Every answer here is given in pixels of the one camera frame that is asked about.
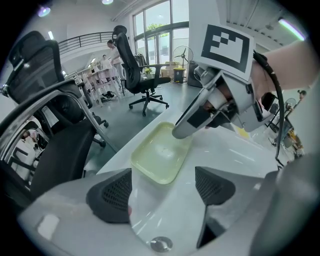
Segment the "potted plant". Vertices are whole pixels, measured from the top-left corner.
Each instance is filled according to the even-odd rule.
[[[146,78],[148,78],[148,79],[151,79],[151,78],[153,78],[152,77],[152,74],[151,74],[151,68],[145,68],[144,69],[144,73],[145,73],[145,75],[146,75]]]

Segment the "black mesh office chair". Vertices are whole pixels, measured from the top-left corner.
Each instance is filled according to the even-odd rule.
[[[11,73],[7,83],[8,95],[18,104],[32,97],[35,93],[65,80],[62,74],[59,45],[54,40],[45,41],[37,31],[24,36],[12,49],[9,59],[16,69]],[[83,93],[92,107],[91,99],[85,89]],[[47,104],[51,112],[59,120],[50,127],[44,113],[40,110],[34,116],[40,121],[43,131],[52,136],[64,128],[82,121],[85,117],[78,104],[71,98],[61,95]],[[105,120],[95,116],[96,121],[108,127]],[[104,141],[94,139],[101,147],[105,147]]]
[[[146,116],[146,109],[149,102],[157,102],[161,104],[165,104],[165,108],[169,107],[167,102],[162,101],[162,95],[154,95],[155,88],[159,84],[169,83],[171,79],[169,77],[160,77],[160,69],[163,66],[169,66],[169,64],[153,64],[153,65],[146,65],[140,66],[138,65],[137,61],[135,60],[129,43],[126,36],[127,29],[124,26],[118,25],[114,28],[112,38],[114,35],[116,36],[115,39],[115,46],[117,47],[121,59],[123,61],[123,67],[126,74],[126,81],[125,87],[127,90],[133,94],[143,93],[146,96],[142,96],[141,99],[138,99],[129,104],[129,108],[132,109],[134,104],[138,104],[144,102],[144,107],[142,110],[142,115]],[[155,75],[153,79],[148,79],[141,81],[140,69],[146,67],[154,67],[155,68]]]
[[[9,186],[14,192],[10,197],[15,196],[17,189],[17,193],[24,193],[32,201],[61,183],[83,176],[96,133],[103,139],[102,143],[108,143],[114,152],[117,149],[99,126],[101,119],[90,112],[75,81],[58,82],[64,78],[57,42],[38,42],[32,54],[22,56],[18,51],[16,56],[21,60],[11,73],[6,89],[19,105],[0,124],[0,167],[11,180]],[[43,128],[49,126],[46,117],[41,114],[44,106],[50,108],[62,122],[62,127],[48,133],[48,143],[29,185],[28,180],[22,179],[10,163],[14,148],[28,130],[26,121],[31,116],[39,117]]]

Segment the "yellow plastic tray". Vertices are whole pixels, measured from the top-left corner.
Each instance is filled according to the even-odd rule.
[[[131,164],[159,184],[169,184],[177,176],[191,145],[192,137],[176,139],[175,126],[159,123],[131,154]]]

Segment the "metal screw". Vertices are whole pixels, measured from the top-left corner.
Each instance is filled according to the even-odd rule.
[[[151,248],[158,253],[165,253],[172,249],[172,241],[165,236],[158,236],[150,241]]]

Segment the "metal railing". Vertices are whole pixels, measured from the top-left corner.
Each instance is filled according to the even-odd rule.
[[[59,42],[60,55],[85,46],[101,43],[106,44],[110,39],[112,39],[112,31],[83,34],[72,37]]]

